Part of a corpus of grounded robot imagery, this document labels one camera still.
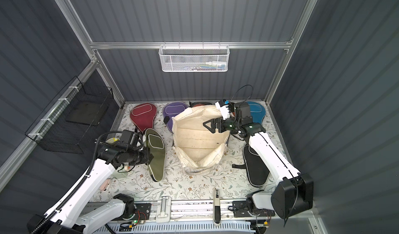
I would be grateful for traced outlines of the olive green paddle case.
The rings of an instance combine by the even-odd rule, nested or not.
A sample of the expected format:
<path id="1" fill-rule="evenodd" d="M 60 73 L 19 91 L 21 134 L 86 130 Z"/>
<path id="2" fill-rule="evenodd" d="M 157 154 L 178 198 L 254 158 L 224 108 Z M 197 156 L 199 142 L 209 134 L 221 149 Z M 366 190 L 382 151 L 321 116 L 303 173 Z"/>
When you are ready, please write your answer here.
<path id="1" fill-rule="evenodd" d="M 160 134 L 154 129 L 146 129 L 145 147 L 153 156 L 148 163 L 148 170 L 153 181 L 160 182 L 164 178 L 166 146 Z"/>

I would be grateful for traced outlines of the black paddle case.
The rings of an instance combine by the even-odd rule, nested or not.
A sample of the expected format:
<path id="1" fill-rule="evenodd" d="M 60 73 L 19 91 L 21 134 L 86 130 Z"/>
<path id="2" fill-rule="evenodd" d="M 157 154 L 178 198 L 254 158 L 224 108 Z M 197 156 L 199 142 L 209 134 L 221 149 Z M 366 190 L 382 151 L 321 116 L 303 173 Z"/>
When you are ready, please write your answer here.
<path id="1" fill-rule="evenodd" d="M 267 182 L 270 171 L 261 157 L 246 144 L 243 148 L 243 159 L 244 164 L 232 164 L 232 168 L 246 170 L 249 183 L 256 188 L 262 187 Z"/>

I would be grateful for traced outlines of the red ping pong paddle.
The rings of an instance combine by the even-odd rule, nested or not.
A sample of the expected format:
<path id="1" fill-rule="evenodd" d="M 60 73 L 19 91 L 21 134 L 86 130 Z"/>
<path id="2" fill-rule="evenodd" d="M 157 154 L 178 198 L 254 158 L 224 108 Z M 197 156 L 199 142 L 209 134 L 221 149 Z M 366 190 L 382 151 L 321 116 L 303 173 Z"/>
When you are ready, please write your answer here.
<path id="1" fill-rule="evenodd" d="M 212 103 L 210 102 L 189 102 L 189 106 L 190 107 L 198 107 L 198 106 L 208 106 L 208 105 L 212 105 Z"/>

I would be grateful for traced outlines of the black white handheld device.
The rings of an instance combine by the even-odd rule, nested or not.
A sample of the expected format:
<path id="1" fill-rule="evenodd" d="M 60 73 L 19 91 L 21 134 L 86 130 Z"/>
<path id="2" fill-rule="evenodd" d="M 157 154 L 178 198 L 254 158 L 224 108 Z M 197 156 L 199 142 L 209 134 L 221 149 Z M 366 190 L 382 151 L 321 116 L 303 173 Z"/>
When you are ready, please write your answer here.
<path id="1" fill-rule="evenodd" d="M 220 191 L 215 188 L 213 193 L 213 222 L 216 226 L 221 222 Z"/>

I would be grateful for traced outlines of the cream canvas tote bag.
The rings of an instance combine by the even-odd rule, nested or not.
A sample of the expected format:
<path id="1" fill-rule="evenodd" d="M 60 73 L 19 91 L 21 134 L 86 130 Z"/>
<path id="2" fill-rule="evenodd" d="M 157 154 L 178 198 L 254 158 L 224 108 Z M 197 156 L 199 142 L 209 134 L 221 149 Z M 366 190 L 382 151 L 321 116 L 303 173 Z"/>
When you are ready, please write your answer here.
<path id="1" fill-rule="evenodd" d="M 228 149 L 229 131 L 212 133 L 203 123 L 219 119 L 216 106 L 190 107 L 172 118 L 173 151 L 186 175 L 199 175 L 212 170 Z"/>

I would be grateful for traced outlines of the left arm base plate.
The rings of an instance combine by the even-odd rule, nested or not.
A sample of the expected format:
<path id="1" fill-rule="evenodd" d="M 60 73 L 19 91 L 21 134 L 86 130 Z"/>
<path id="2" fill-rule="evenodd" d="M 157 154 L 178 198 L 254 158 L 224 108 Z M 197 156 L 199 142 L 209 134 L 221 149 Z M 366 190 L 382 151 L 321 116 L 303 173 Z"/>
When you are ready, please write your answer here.
<path id="1" fill-rule="evenodd" d="M 135 210 L 133 213 L 129 214 L 128 217 L 123 217 L 123 220 L 149 220 L 151 213 L 152 204 L 151 203 L 138 203 L 135 204 Z"/>

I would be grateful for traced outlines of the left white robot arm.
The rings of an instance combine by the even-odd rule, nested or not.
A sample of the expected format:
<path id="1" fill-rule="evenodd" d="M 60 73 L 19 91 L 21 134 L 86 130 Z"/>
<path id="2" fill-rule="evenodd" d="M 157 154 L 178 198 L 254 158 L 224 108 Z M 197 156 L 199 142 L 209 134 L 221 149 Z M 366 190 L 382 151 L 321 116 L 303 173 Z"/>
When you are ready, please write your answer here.
<path id="1" fill-rule="evenodd" d="M 92 234 L 116 218 L 129 221 L 138 215 L 134 199 L 123 193 L 90 213 L 82 214 L 95 192 L 119 167 L 149 164 L 153 159 L 144 145 L 143 133 L 123 130 L 113 143 L 103 140 L 108 135 L 105 133 L 97 138 L 88 169 L 69 191 L 43 215 L 34 215 L 28 221 L 29 233 Z"/>

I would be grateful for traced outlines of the maroon red paddle case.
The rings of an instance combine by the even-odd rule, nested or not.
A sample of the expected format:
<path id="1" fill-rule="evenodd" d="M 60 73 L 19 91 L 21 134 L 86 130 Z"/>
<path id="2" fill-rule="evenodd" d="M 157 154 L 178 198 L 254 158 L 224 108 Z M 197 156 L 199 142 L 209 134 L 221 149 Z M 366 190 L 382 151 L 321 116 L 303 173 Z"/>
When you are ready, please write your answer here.
<path id="1" fill-rule="evenodd" d="M 143 103 L 135 106 L 129 116 L 132 123 L 140 132 L 154 127 L 157 107 L 152 103 Z"/>

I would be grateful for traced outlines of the blue paddle case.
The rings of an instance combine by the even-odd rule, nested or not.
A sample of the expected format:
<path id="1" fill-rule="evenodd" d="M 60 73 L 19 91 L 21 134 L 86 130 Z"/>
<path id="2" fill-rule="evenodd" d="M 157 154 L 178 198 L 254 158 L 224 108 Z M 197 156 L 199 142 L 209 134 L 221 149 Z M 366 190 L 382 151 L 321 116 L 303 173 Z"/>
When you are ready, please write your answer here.
<path id="1" fill-rule="evenodd" d="M 248 105 L 250 107 L 250 114 L 253 122 L 262 124 L 263 119 L 266 116 L 265 107 L 258 102 L 248 102 Z"/>

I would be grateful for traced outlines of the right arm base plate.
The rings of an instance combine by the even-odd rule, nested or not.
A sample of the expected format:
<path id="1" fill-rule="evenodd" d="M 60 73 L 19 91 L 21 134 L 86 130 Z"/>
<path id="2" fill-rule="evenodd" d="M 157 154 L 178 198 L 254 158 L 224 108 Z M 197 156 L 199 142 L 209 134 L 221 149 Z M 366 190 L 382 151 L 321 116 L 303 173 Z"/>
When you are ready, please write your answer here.
<path id="1" fill-rule="evenodd" d="M 271 218 L 275 216 L 275 211 L 268 209 L 255 208 L 247 201 L 233 201 L 228 210 L 233 212 L 234 217 L 266 217 Z"/>

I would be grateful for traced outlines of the white vented floor panel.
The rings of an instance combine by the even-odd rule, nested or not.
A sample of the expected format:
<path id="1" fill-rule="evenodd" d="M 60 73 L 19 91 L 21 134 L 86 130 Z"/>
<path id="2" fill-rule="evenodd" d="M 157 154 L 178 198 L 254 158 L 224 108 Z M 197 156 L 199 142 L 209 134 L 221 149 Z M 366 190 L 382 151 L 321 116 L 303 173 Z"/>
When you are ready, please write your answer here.
<path id="1" fill-rule="evenodd" d="M 180 233 L 221 233 L 221 232 L 237 232 L 237 233 L 255 233 L 251 228 L 251 224 L 246 221 L 222 221 L 220 225 L 215 225 L 212 221 L 198 222 L 168 222 L 157 224 L 148 222 L 136 226 L 113 223 L 109 227 L 116 234 L 180 234 Z"/>

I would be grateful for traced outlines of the white bracket on rail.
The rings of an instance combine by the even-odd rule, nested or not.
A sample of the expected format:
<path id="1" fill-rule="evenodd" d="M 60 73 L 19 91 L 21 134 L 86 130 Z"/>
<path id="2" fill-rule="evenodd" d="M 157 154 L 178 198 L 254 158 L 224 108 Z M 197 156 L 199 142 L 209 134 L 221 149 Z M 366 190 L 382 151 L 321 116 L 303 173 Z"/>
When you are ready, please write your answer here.
<path id="1" fill-rule="evenodd" d="M 168 223 L 171 219 L 171 197 L 162 196 L 157 204 L 155 220 L 157 223 Z"/>

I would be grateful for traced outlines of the cup with yellow item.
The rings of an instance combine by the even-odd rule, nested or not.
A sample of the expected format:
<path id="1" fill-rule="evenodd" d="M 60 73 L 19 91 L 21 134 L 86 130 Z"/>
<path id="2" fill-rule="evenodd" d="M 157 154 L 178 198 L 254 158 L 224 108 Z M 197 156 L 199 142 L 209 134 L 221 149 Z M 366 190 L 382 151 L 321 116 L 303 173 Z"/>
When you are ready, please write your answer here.
<path id="1" fill-rule="evenodd" d="M 106 140 L 107 144 L 113 144 L 115 142 L 119 141 L 119 138 L 113 137 L 113 138 L 109 138 Z"/>

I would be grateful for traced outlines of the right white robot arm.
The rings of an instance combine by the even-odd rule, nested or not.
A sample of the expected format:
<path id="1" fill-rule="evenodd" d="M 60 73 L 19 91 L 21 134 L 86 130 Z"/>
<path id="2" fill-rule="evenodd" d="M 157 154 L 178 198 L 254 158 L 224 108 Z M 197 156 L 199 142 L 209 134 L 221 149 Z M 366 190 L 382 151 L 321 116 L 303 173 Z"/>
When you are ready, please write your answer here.
<path id="1" fill-rule="evenodd" d="M 312 209 L 312 177 L 300 173 L 288 162 L 274 146 L 265 128 L 253 122 L 248 103 L 220 100 L 215 106 L 221 112 L 221 117 L 208 120 L 203 126 L 211 133 L 229 131 L 238 134 L 257 153 L 274 178 L 275 190 L 272 193 L 257 191 L 251 194 L 250 205 L 255 209 L 273 210 L 284 220 Z"/>

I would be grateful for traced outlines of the purple pouch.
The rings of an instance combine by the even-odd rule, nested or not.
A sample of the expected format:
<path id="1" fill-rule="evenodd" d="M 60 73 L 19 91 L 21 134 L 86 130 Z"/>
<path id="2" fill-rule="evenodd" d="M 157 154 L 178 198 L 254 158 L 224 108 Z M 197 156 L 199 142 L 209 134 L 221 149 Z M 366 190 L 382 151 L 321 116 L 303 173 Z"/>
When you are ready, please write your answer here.
<path id="1" fill-rule="evenodd" d="M 168 128 L 169 132 L 172 133 L 173 121 L 172 118 L 179 115 L 188 108 L 188 105 L 184 102 L 172 102 L 164 106 L 163 108 L 163 122 Z"/>

